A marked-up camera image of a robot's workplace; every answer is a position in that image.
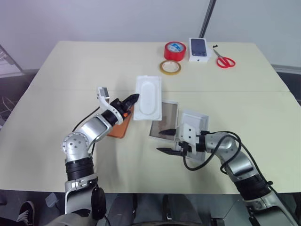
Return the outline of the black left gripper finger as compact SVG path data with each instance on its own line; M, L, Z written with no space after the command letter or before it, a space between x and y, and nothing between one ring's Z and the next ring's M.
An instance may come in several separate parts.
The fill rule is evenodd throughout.
M128 97L123 101L123 109L129 110L137 101L139 97Z
M139 94L131 94L123 102L124 103L136 103L139 99Z

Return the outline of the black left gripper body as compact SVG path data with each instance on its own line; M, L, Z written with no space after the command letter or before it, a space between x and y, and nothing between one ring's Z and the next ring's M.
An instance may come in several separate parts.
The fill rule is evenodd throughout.
M125 101L120 101L118 98L114 99L111 103L122 116L122 118L126 118L129 115L129 105Z

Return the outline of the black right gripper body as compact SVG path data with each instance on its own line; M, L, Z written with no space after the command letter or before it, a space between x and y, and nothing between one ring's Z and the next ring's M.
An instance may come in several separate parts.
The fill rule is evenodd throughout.
M180 147L180 151L178 151L177 156L186 157L188 153L191 153L191 146L189 143L185 141L178 141L177 145Z

